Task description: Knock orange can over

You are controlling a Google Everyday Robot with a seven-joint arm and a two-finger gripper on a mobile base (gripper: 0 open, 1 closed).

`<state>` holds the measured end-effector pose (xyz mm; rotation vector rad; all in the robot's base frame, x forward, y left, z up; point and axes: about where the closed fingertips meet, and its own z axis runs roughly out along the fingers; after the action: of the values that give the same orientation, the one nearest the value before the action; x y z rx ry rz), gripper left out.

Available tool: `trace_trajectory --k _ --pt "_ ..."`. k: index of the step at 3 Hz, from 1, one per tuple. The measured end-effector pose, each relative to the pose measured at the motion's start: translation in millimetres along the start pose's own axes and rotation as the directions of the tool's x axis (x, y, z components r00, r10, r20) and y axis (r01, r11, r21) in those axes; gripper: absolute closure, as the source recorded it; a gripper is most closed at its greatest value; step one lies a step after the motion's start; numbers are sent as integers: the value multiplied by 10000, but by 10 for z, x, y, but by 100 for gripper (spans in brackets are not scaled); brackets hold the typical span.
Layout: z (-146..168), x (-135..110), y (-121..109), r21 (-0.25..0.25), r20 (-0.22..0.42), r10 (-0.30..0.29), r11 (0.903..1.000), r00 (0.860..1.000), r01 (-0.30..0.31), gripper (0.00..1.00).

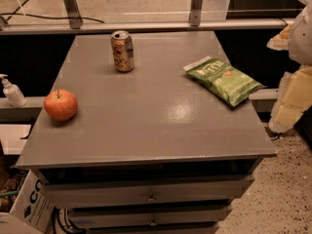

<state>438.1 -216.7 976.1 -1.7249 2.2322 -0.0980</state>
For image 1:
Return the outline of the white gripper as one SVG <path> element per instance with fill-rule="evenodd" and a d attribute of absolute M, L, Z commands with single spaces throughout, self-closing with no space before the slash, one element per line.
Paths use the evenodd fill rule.
<path fill-rule="evenodd" d="M 285 133 L 312 106 L 312 2 L 295 18 L 292 25 L 271 38 L 267 48 L 289 50 L 290 59 L 302 65 L 295 73 L 285 72 L 279 85 L 269 129 Z"/>

